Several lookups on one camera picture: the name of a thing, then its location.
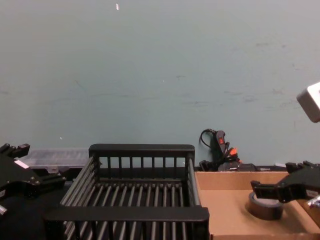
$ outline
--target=metal bar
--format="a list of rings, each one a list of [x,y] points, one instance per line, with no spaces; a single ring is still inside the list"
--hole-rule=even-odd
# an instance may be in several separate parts
[[[91,222],[91,231],[93,240],[97,240],[97,224],[96,221]]]
[[[84,205],[84,202],[86,202],[86,204],[88,204],[90,198],[92,197],[93,191],[91,190],[90,194],[88,195],[89,190],[93,187],[95,183],[95,180],[92,179],[92,181],[90,182],[90,184],[87,186],[86,190],[83,192],[82,198],[80,198],[79,201],[79,205],[77,206],[78,203],[76,203],[76,201],[74,202],[75,204],[72,204],[72,207],[82,207]],[[72,238],[73,234],[75,233],[75,226],[73,225],[73,222],[68,222],[66,224],[66,230],[65,230],[65,234],[68,236],[68,240]]]
[[[132,204],[132,200],[133,200],[133,198],[134,198],[134,194],[135,194],[135,186],[133,186],[132,188],[131,188],[131,193],[130,193],[130,197],[129,197],[129,202],[128,202],[128,207],[131,207],[131,204]],[[125,233],[125,231],[127,231],[127,224],[129,224],[129,222],[124,222],[123,224],[122,224],[122,228],[121,228],[121,232],[120,232],[120,237],[119,237],[119,240],[123,240],[124,239],[124,235],[126,236],[126,238],[127,239],[129,239],[129,235],[130,235],[130,230],[129,230],[129,233],[128,232],[126,232]]]
[[[188,188],[188,197],[189,197],[189,202],[190,206],[194,207],[195,206],[195,198],[193,196],[193,190],[192,190],[192,183],[190,180],[187,181],[187,188]]]
[[[122,158],[119,157],[119,178],[122,179]]]
[[[75,201],[75,198],[78,196],[79,191],[81,191],[83,189],[84,183],[86,183],[88,180],[90,180],[92,178],[92,176],[94,175],[94,172],[92,172],[93,168],[94,168],[93,165],[91,165],[89,167],[88,171],[85,173],[83,178],[80,180],[78,187],[75,189],[75,192],[71,195],[69,200],[66,202],[65,206],[70,206]]]
[[[184,196],[182,192],[182,187],[179,187],[179,193],[180,193],[180,207],[184,207]],[[182,239],[187,240],[187,230],[186,230],[186,223],[182,222]]]
[[[173,159],[173,178],[177,178],[177,158]]]
[[[149,207],[149,203],[150,203],[150,194],[151,193],[151,186],[148,187],[148,192],[146,194],[146,200],[145,200],[145,206]]]
[[[104,189],[104,186],[102,185],[102,186],[100,187],[100,189],[99,189],[98,194],[97,194],[96,197],[95,197],[95,200],[94,200],[93,204],[92,204],[93,207],[95,207],[95,206],[97,205],[103,189]],[[88,222],[87,222],[87,221],[84,222],[84,224],[82,225],[81,231],[80,231],[81,236],[84,235],[87,225],[88,225]]]
[[[80,222],[75,221],[74,222],[74,226],[75,226],[75,239],[76,240],[80,240],[81,236],[80,236]]]
[[[116,186],[114,194],[113,194],[113,197],[112,197],[112,200],[111,200],[111,205],[110,205],[111,207],[113,207],[114,204],[115,204],[118,192],[119,192],[119,186]],[[98,236],[98,240],[101,240],[103,238],[107,225],[108,225],[108,222],[104,221],[103,224],[102,224],[99,236]],[[113,237],[113,235],[114,235],[113,234],[113,227],[112,227],[111,224],[109,224],[109,236],[110,236],[110,234],[112,234],[112,237]]]
[[[93,176],[94,176],[94,173],[92,173],[90,175],[89,183],[86,186],[84,185],[84,188],[82,188],[79,191],[79,193],[78,193],[77,197],[75,198],[74,202],[71,204],[72,207],[77,206],[77,204],[82,200],[82,198],[86,197],[85,193],[88,192],[90,190],[90,188],[92,187],[92,185],[95,183],[95,179],[93,179]]]
[[[190,181],[191,181],[191,186],[192,186],[192,193],[193,193],[193,198],[194,198],[194,204],[195,205],[200,205],[200,199],[199,199],[199,194],[198,194],[198,189],[197,189],[197,184],[196,184],[196,178],[195,178],[195,171],[194,171],[194,166],[192,159],[189,158],[189,173],[190,173]]]
[[[101,204],[102,207],[106,205],[106,202],[107,202],[107,199],[108,199],[109,194],[110,194],[110,192],[111,192],[111,189],[112,189],[112,187],[111,187],[111,186],[108,186],[108,188],[107,188],[107,190],[106,190],[106,193],[105,193],[105,196],[104,196],[104,199],[103,199],[102,204]],[[93,236],[93,233],[92,233],[92,231],[91,231],[91,232],[89,233],[89,236],[88,236],[87,239],[88,239],[88,240],[91,240],[92,236]]]
[[[98,157],[184,158],[194,153],[194,146],[184,144],[94,144],[89,148],[89,156]]]
[[[162,167],[163,167],[163,179],[166,178],[166,158],[163,158],[163,163],[162,163]]]
[[[158,197],[159,197],[159,186],[156,186],[155,188],[155,195],[154,195],[154,206],[158,207]],[[151,227],[151,240],[156,239],[156,222],[152,222],[152,227]]]
[[[47,222],[205,222],[209,220],[206,207],[154,207],[154,206],[55,206],[44,214]]]
[[[151,186],[148,186],[148,191],[146,193],[146,200],[145,200],[145,206],[149,207],[150,204],[150,195],[151,195]],[[140,239],[143,240],[147,240],[147,223],[146,222],[142,222],[141,223],[141,231],[142,231],[142,235]]]
[[[78,176],[75,178],[74,182],[72,183],[71,187],[68,189],[62,200],[60,201],[61,205],[65,205],[76,187],[79,185],[79,182],[83,179],[83,175],[87,172],[88,168],[91,166],[93,162],[93,157],[90,157],[88,163],[82,168]]]
[[[132,160],[132,156],[130,157],[130,177],[133,178],[134,177],[134,166],[133,166],[133,160]]]
[[[122,195],[121,195],[121,199],[120,199],[120,203],[119,203],[119,207],[122,207],[122,205],[124,204],[127,189],[128,189],[128,187],[124,186],[123,191],[122,191]],[[113,223],[113,233],[115,233],[117,224],[118,223],[116,221]]]
[[[171,207],[174,207],[175,206],[175,192],[176,192],[176,188],[175,186],[173,186],[171,188]],[[171,236],[171,239],[172,240],[176,240],[176,235],[177,235],[177,230],[176,230],[176,223],[175,222],[172,222],[171,224],[172,226],[172,236]]]
[[[167,206],[167,186],[164,186],[163,188],[163,206]],[[162,239],[167,240],[167,223],[163,223],[163,229],[162,229]]]
[[[141,197],[142,197],[143,190],[144,190],[144,187],[140,186],[139,194],[138,194],[138,200],[136,202],[136,206],[137,207],[140,207],[140,202],[141,202]],[[134,221],[133,224],[132,224],[132,229],[131,229],[131,233],[130,233],[130,240],[134,240],[134,238],[135,238],[136,226],[137,226],[137,222]]]
[[[108,156],[108,178],[111,178],[111,157]]]
[[[180,179],[139,179],[139,178],[123,178],[123,179],[118,179],[118,178],[113,178],[113,179],[108,179],[105,177],[101,177],[100,181],[103,183],[131,183],[131,184],[182,184]]]
[[[155,178],[155,158],[152,157],[152,176]]]

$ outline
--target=cardboard box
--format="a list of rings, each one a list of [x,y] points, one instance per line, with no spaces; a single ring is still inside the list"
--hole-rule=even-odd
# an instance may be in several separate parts
[[[201,205],[210,212],[213,240],[320,240],[320,228],[301,205],[284,205],[281,219],[267,221],[247,210],[250,182],[275,184],[286,172],[196,172]]]

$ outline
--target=robotic arm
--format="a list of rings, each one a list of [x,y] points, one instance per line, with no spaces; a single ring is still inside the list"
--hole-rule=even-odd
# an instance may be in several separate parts
[[[28,165],[15,158],[29,153],[30,145],[0,146],[0,201],[11,196],[34,198],[62,188],[66,178],[60,173],[38,176]],[[7,210],[0,205],[0,216]]]
[[[320,82],[305,89],[297,100],[312,122],[320,122]],[[256,197],[276,199],[281,203],[310,199],[307,203],[311,208],[320,208],[320,164],[289,162],[286,169],[289,175],[276,184],[251,181]]]

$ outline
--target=roll of tape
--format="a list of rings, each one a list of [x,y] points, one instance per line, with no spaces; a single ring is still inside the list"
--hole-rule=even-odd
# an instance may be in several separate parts
[[[254,192],[249,194],[248,211],[259,219],[280,219],[283,210],[284,205],[278,200],[257,198]]]

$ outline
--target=white label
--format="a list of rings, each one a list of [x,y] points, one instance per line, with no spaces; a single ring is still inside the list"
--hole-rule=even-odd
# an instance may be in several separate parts
[[[305,190],[306,194],[311,197],[311,198],[315,198],[316,196],[319,195],[319,193],[317,191],[312,191],[312,190]]]
[[[277,167],[286,168],[286,165],[283,164],[283,163],[275,163],[274,165],[277,166]]]
[[[6,194],[6,190],[0,191],[0,198],[2,198]]]
[[[261,168],[260,168],[260,171],[261,171],[261,172],[263,172],[263,171],[270,171],[270,168],[263,168],[263,167],[261,167]]]
[[[18,164],[20,167],[23,167],[24,169],[27,169],[29,166],[27,164],[25,164],[24,162],[17,160],[14,161],[16,164]]]

